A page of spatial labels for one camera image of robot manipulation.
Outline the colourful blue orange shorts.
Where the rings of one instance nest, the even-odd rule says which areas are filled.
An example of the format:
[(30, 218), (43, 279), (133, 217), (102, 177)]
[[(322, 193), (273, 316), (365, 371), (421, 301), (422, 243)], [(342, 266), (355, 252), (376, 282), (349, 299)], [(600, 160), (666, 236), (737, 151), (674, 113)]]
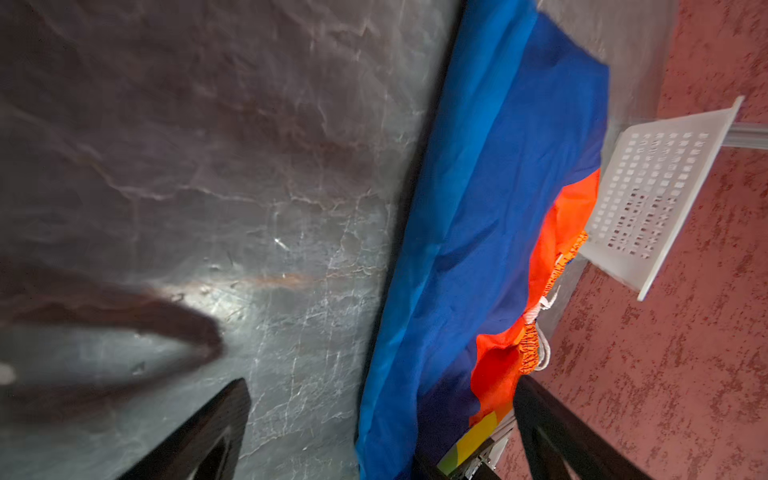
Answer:
[(596, 203), (608, 99), (607, 66), (533, 2), (467, 4), (365, 382), (362, 478), (454, 458), (511, 409)]

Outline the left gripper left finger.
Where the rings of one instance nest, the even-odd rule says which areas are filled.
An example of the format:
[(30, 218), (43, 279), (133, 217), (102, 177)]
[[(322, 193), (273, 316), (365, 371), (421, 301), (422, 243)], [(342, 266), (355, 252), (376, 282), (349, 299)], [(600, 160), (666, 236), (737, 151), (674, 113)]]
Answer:
[(246, 381), (231, 381), (121, 477), (232, 479), (250, 408)]

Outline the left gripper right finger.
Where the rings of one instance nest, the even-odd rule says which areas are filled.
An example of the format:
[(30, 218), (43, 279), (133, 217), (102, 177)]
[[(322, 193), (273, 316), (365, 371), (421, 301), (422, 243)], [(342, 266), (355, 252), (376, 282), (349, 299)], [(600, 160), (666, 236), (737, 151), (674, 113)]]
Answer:
[(534, 479), (650, 479), (534, 378), (519, 380), (513, 408)]

